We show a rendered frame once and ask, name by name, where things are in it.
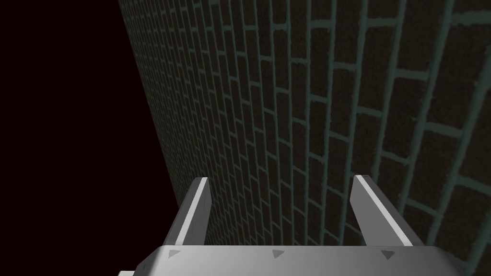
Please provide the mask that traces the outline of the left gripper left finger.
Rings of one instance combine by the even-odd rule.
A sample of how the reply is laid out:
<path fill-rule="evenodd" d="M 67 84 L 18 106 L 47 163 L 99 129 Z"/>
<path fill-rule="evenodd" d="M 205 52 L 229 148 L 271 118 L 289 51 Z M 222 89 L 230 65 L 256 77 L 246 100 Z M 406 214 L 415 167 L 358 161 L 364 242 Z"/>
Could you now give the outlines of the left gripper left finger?
<path fill-rule="evenodd" d="M 208 178 L 195 178 L 165 238 L 164 245 L 204 245 L 211 205 Z"/>

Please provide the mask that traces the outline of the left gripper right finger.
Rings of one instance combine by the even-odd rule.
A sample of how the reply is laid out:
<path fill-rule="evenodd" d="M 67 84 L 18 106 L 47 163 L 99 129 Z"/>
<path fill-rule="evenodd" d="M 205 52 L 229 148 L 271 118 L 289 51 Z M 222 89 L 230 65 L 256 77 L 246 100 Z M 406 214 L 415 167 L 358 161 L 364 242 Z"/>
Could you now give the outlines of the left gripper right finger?
<path fill-rule="evenodd" d="M 388 247 L 424 245 L 370 176 L 354 176 L 350 204 L 366 245 Z"/>

